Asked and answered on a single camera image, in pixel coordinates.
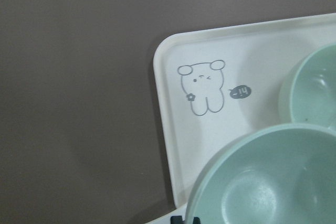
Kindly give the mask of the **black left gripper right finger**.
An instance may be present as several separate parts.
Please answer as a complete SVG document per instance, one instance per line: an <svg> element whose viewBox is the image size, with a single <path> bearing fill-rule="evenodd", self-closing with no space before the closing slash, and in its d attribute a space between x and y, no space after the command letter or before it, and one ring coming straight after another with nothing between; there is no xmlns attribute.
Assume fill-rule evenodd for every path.
<svg viewBox="0 0 336 224"><path fill-rule="evenodd" d="M199 217L194 217L193 224L200 224L200 218Z"/></svg>

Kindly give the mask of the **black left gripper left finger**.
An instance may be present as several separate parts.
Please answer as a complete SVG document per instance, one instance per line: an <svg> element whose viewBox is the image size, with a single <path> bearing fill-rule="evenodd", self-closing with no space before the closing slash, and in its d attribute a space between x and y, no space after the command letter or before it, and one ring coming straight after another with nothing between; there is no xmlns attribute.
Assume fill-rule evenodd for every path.
<svg viewBox="0 0 336 224"><path fill-rule="evenodd" d="M182 216L171 216L170 224L182 224Z"/></svg>

